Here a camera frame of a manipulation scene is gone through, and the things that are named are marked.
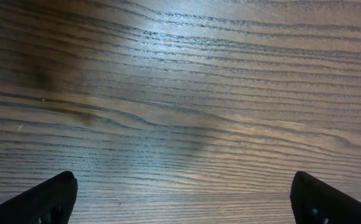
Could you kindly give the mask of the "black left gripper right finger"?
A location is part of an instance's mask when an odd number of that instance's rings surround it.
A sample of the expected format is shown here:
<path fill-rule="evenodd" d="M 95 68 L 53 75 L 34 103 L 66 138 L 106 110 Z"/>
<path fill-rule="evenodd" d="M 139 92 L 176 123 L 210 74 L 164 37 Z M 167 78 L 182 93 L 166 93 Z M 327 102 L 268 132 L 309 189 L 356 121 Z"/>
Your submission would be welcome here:
<path fill-rule="evenodd" d="M 296 224 L 361 224 L 361 202 L 306 172 L 296 172 L 290 200 Z"/>

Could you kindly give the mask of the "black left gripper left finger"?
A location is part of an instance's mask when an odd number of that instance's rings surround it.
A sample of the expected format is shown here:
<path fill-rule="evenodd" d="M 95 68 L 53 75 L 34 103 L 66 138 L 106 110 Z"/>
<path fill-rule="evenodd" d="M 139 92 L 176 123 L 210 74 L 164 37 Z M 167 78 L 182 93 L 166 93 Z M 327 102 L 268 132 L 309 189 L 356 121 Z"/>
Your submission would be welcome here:
<path fill-rule="evenodd" d="M 70 171 L 0 204 L 0 223 L 67 224 L 75 205 L 77 179 Z"/>

